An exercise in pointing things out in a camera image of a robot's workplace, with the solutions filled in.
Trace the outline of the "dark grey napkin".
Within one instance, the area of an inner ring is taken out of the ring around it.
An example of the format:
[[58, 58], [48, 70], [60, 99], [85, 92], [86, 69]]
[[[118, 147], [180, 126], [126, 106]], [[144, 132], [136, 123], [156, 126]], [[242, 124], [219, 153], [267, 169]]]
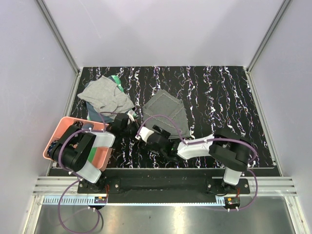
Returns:
[[144, 124], [148, 129], [154, 125], [166, 130], [171, 134], [170, 139], [190, 137], [188, 119], [183, 101], [160, 89], [142, 107], [143, 120], [155, 116]]

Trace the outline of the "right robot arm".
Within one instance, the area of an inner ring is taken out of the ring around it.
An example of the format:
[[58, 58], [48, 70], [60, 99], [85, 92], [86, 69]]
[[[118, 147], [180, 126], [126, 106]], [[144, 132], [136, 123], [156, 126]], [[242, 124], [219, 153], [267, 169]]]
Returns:
[[160, 128], [139, 129], [137, 139], [145, 143], [150, 151], [155, 151], [170, 161], [189, 160], [211, 156], [225, 166], [221, 187], [226, 193], [233, 193], [239, 187], [239, 179], [247, 170], [250, 154], [256, 155], [251, 144], [226, 129], [218, 129], [214, 134], [193, 140], [169, 139], [170, 134]]

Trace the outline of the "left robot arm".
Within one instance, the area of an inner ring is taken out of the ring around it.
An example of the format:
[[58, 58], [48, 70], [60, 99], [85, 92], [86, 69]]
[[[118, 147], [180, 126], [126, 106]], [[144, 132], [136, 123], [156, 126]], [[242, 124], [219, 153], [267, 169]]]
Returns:
[[132, 138], [138, 124], [132, 114], [117, 114], [110, 124], [74, 117], [63, 117], [52, 134], [43, 157], [88, 181], [94, 193], [105, 188], [101, 173], [119, 137]]

